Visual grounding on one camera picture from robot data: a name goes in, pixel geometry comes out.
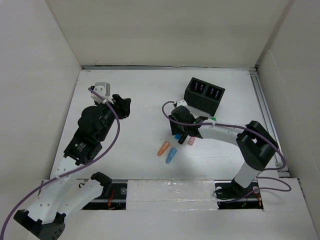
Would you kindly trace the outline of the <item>pink highlighter marker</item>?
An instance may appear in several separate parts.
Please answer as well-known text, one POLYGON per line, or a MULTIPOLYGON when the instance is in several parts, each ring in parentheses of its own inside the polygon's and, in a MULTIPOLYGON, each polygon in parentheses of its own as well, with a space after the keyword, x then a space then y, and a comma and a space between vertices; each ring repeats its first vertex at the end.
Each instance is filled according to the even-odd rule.
POLYGON ((195 137, 194 136, 191 136, 190 138, 189 138, 189 140, 188 140, 188 145, 190 145, 190 146, 192 146, 193 144, 194 144, 194 142, 195 142, 195 137))

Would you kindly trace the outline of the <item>orange highlighter marker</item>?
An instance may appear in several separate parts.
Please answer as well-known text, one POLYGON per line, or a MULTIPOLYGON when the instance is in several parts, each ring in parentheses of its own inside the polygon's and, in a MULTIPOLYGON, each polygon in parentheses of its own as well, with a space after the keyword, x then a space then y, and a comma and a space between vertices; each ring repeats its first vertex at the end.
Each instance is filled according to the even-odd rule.
POLYGON ((157 156, 158 157, 162 156, 165 153, 165 151, 169 148, 169 146, 170 146, 170 143, 168 141, 165 141, 163 145, 160 147, 160 149, 158 150, 157 156))

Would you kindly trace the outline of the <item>blue highlighter marker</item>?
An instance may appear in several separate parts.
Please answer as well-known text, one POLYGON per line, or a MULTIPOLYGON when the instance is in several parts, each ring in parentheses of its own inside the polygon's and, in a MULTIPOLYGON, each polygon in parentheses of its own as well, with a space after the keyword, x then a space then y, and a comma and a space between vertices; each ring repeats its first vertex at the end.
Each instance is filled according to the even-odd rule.
POLYGON ((168 156, 167 156, 167 158, 166 158, 166 160, 165 160, 165 163, 166 163, 166 164, 170 164, 170 162, 171 162, 171 161, 173 160, 173 158, 175 157, 177 151, 178 151, 178 150, 177 150, 175 147, 173 147, 173 148, 170 150, 170 152, 169 152, 169 154, 168 154, 168 156))

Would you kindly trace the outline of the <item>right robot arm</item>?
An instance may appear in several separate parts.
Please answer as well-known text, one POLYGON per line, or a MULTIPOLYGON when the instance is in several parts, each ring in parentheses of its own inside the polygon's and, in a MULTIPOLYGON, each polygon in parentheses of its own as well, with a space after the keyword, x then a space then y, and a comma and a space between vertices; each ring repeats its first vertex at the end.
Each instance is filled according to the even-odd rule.
POLYGON ((194 117, 185 106, 178 106, 167 117, 171 133, 182 137, 211 139, 238 147, 244 163, 226 186, 213 192, 219 200, 239 199, 251 190, 251 184, 266 169, 279 145, 267 130, 255 120, 244 126, 219 123, 205 116, 194 117))

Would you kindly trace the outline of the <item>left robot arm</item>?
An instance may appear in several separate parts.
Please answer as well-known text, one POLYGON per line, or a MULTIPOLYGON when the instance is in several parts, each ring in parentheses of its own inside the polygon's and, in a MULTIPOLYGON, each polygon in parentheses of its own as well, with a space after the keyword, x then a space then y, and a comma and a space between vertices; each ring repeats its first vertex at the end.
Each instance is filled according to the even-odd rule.
POLYGON ((70 214, 98 197, 104 199, 111 194, 112 179, 101 172, 94 173, 72 195, 68 192, 102 150, 101 143, 113 123, 130 115, 130 105, 130 98, 114 94, 109 104, 97 99, 93 106, 82 111, 78 129, 54 173, 55 181, 47 182, 34 203, 15 213, 13 218, 17 223, 39 240, 57 240, 65 230, 65 221, 70 214))

